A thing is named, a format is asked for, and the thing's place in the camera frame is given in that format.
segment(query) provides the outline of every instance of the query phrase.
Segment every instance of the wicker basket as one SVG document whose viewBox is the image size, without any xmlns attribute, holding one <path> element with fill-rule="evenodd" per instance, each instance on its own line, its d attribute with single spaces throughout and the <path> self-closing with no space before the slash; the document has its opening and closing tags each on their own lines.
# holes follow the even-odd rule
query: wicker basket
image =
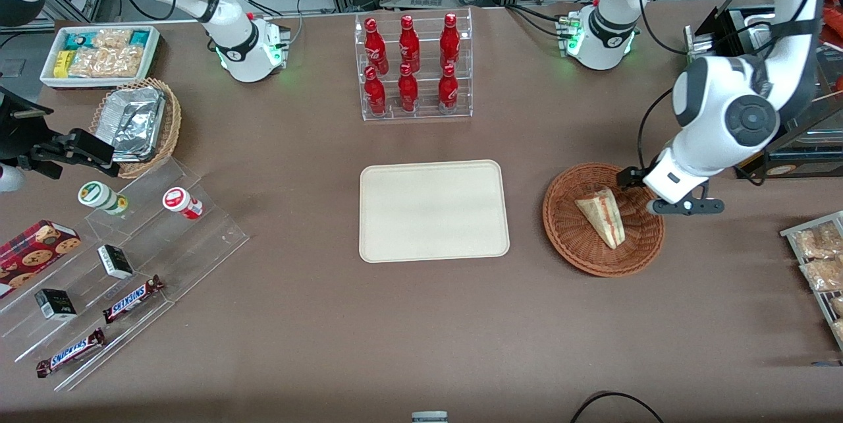
<svg viewBox="0 0 843 423">
<path fill-rule="evenodd" d="M 572 265 L 596 276 L 626 276 L 644 269 L 659 255 L 665 239 L 665 220 L 647 212 L 655 200 L 648 189 L 621 191 L 615 175 L 619 167 L 584 163 L 564 171 L 551 183 L 545 195 L 542 218 L 545 231 L 557 252 Z M 610 188 L 617 199 L 626 240 L 612 250 L 594 231 L 575 200 Z"/>
<path fill-rule="evenodd" d="M 126 86 L 121 86 L 118 90 L 140 89 L 141 87 L 156 87 L 161 90 L 161 92 L 165 93 L 167 96 L 167 102 L 165 104 L 165 110 L 163 111 L 161 132 L 159 134 L 159 141 L 157 141 L 157 152 L 155 153 L 155 156 L 153 159 L 145 163 L 120 163 L 119 176 L 124 179 L 134 179 L 141 174 L 144 174 L 144 171 L 153 167 L 153 165 L 161 161 L 161 159 L 165 159 L 167 156 L 172 155 L 173 150 L 175 150 L 175 144 L 178 141 L 178 129 L 181 127 L 181 107 L 178 105 L 178 99 L 175 98 L 175 95 L 173 95 L 173 91 L 160 80 L 157 80 L 156 78 L 145 78 L 144 80 L 132 82 L 130 84 L 126 84 Z M 92 133 L 96 131 L 97 125 L 99 125 L 99 116 L 102 114 L 103 105 L 105 105 L 105 100 L 108 99 L 108 96 L 105 96 L 103 101 L 99 103 L 99 107 L 97 108 L 96 113 L 94 113 L 94 119 L 91 122 L 91 126 L 88 128 L 88 131 Z"/>
</svg>

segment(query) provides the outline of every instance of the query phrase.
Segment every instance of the coca-cola bottle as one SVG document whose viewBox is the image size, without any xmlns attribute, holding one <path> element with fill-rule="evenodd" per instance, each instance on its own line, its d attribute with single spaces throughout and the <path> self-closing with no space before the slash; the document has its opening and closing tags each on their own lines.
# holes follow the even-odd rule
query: coca-cola bottle
<svg viewBox="0 0 843 423">
<path fill-rule="evenodd" d="M 378 74 L 386 75 L 386 72 L 389 72 L 386 43 L 383 42 L 383 36 L 377 32 L 377 22 L 374 18 L 366 18 L 364 26 L 366 27 L 366 57 L 369 64 L 377 69 Z"/>
<path fill-rule="evenodd" d="M 442 69 L 442 78 L 439 80 L 439 111 L 441 113 L 450 115 L 457 109 L 459 87 L 454 77 L 454 65 L 446 65 Z"/>
<path fill-rule="evenodd" d="M 419 84 L 413 77 L 409 63 L 401 65 L 401 78 L 398 79 L 398 92 L 401 95 L 401 108 L 407 113 L 416 111 L 419 102 Z"/>
<path fill-rule="evenodd" d="M 386 91 L 383 89 L 383 84 L 377 78 L 377 71 L 372 66 L 366 66 L 364 69 L 366 76 L 366 83 L 364 90 L 366 92 L 366 101 L 369 104 L 371 114 L 376 117 L 386 115 Z"/>
<path fill-rule="evenodd" d="M 460 32 L 457 30 L 457 15 L 445 15 L 445 29 L 439 38 L 439 63 L 442 69 L 447 65 L 457 65 L 460 59 Z"/>
<path fill-rule="evenodd" d="M 422 52 L 419 48 L 419 35 L 413 29 L 413 17 L 405 14 L 401 16 L 401 38 L 398 39 L 401 47 L 401 62 L 409 63 L 413 72 L 422 68 Z"/>
</svg>

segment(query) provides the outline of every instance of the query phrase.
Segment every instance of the brown tablecloth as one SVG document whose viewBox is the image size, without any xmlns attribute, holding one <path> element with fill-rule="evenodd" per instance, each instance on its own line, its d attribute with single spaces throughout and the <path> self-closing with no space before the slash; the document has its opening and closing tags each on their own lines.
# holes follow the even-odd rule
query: brown tablecloth
<svg viewBox="0 0 843 423">
<path fill-rule="evenodd" d="M 678 47 L 710 8 L 647 9 Z M 644 35 L 618 68 L 589 71 L 508 11 L 473 13 L 475 117 L 425 124 L 362 122 L 352 15 L 307 18 L 289 69 L 257 84 L 220 68 L 199 24 L 160 24 L 157 77 L 183 109 L 175 156 L 253 238 L 70 393 L 3 356 L 0 420 L 386 423 L 441 409 L 454 423 L 545 422 L 606 389 L 672 422 L 843 419 L 843 373 L 807 366 L 839 354 L 777 234 L 843 209 L 843 182 L 717 178 L 725 213 L 666 219 L 665 249 L 639 275 L 584 275 L 545 237 L 545 188 L 584 161 L 634 164 L 641 115 L 684 60 Z M 102 95 L 45 88 L 41 101 L 66 131 L 87 126 Z M 645 154 L 677 131 L 665 102 Z M 361 171 L 459 159 L 501 165 L 509 253 L 364 263 Z M 90 210 L 76 189 L 103 178 L 28 176 L 0 195 L 3 240 L 41 218 L 80 221 Z M 581 421 L 612 419 L 647 415 L 601 401 Z"/>
</svg>

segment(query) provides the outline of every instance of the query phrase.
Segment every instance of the clear acrylic shelf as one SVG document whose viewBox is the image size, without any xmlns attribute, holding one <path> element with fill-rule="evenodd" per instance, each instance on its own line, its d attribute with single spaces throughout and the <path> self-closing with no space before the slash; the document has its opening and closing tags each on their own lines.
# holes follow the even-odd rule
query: clear acrylic shelf
<svg viewBox="0 0 843 423">
<path fill-rule="evenodd" d="M 457 107 L 450 115 L 439 111 L 439 80 L 442 78 L 442 67 L 439 64 L 439 36 L 445 26 L 445 15 L 457 15 L 457 30 L 460 32 L 460 59 L 455 65 L 455 77 L 460 85 L 457 91 Z M 421 70 L 416 72 L 419 86 L 419 102 L 415 113 L 407 113 L 400 106 L 398 96 L 398 66 L 401 65 L 398 38 L 401 35 L 400 16 L 410 14 L 413 26 L 419 35 L 421 47 Z M 366 18 L 375 18 L 377 30 L 386 42 L 386 59 L 389 61 L 389 72 L 380 76 L 386 89 L 386 115 L 376 117 L 371 114 L 366 101 L 364 90 L 364 69 L 368 66 L 366 57 L 366 30 L 362 23 Z M 412 11 L 402 13 L 382 12 L 356 15 L 354 47 L 356 65 L 358 66 L 358 84 L 360 84 L 360 105 L 364 120 L 410 120 L 410 119 L 448 119 L 448 117 L 470 117 L 474 113 L 473 102 L 473 47 L 472 47 L 472 11 L 470 9 L 451 9 L 450 11 Z"/>
<path fill-rule="evenodd" d="M 199 219 L 189 221 L 163 209 L 162 195 L 172 186 L 181 186 L 202 201 L 204 211 Z M 75 255 L 31 279 L 26 289 L 16 291 L 0 310 L 2 357 L 30 366 L 32 378 L 36 378 L 39 361 L 102 327 L 105 347 L 44 379 L 55 391 L 69 390 L 99 369 L 249 239 L 207 195 L 199 177 L 175 159 L 156 165 L 121 194 L 129 199 L 124 213 L 92 212 L 75 227 L 84 241 Z M 106 275 L 97 255 L 97 248 L 106 243 L 123 249 L 134 269 L 132 277 L 120 280 Z M 106 325 L 103 310 L 154 275 L 166 287 Z M 41 288 L 66 291 L 78 315 L 65 322 L 45 319 L 34 299 Z"/>
</svg>

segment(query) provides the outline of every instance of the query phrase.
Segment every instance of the snickers bar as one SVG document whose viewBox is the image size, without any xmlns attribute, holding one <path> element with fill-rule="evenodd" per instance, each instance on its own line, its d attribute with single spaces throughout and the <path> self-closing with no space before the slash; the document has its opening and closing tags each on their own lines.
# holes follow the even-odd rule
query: snickers bar
<svg viewBox="0 0 843 423">
<path fill-rule="evenodd" d="M 97 327 L 90 336 L 87 336 L 87 338 L 80 340 L 58 354 L 55 354 L 52 359 L 40 361 L 36 367 L 38 378 L 45 378 L 52 372 L 57 371 L 59 367 L 65 365 L 67 362 L 73 359 L 78 359 L 82 356 L 82 354 L 85 354 L 97 346 L 105 346 L 105 334 L 103 334 L 103 330 L 99 327 Z"/>
<path fill-rule="evenodd" d="M 129 296 L 124 297 L 122 300 L 119 300 L 117 303 L 114 303 L 114 306 L 109 307 L 105 311 L 103 311 L 103 316 L 105 316 L 105 323 L 111 324 L 114 323 L 117 318 L 120 318 L 124 313 L 128 312 L 133 307 L 141 304 L 145 299 L 150 296 L 153 296 L 153 293 L 163 288 L 163 283 L 159 279 L 159 277 L 153 276 L 151 279 L 148 279 L 143 285 L 141 285 L 132 293 L 129 293 Z"/>
</svg>

